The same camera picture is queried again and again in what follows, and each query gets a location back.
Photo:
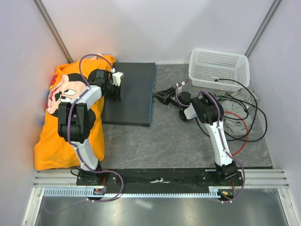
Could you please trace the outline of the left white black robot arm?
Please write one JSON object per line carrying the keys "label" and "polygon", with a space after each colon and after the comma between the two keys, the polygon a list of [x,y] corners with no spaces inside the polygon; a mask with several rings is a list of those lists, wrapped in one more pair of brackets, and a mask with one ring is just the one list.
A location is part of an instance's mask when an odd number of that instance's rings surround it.
{"label": "left white black robot arm", "polygon": [[120,102],[122,72],[115,69],[111,71],[96,70],[95,78],[84,80],[85,88],[70,102],[61,102],[58,107],[58,135],[68,142],[79,159],[80,169],[89,171],[87,180],[93,185],[103,181],[100,162],[89,141],[89,136],[96,117],[90,108],[92,105],[106,97],[111,101]]}

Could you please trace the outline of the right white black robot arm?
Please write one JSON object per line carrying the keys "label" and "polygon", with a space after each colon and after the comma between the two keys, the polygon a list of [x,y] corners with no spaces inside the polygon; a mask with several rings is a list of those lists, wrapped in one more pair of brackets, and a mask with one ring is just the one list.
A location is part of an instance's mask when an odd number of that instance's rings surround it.
{"label": "right white black robot arm", "polygon": [[191,97],[186,91],[178,93],[178,87],[157,91],[154,97],[164,105],[172,103],[179,107],[182,121],[196,119],[197,123],[204,124],[214,148],[216,182],[227,185],[238,170],[223,129],[223,107],[209,93],[203,92],[197,97]]}

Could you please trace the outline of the dark blue network switch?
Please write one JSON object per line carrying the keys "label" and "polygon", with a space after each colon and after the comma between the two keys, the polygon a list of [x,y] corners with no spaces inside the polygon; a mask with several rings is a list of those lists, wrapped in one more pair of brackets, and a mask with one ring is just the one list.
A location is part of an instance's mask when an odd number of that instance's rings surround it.
{"label": "dark blue network switch", "polygon": [[149,127],[156,64],[116,62],[113,65],[124,73],[121,101],[105,100],[101,115],[103,124]]}

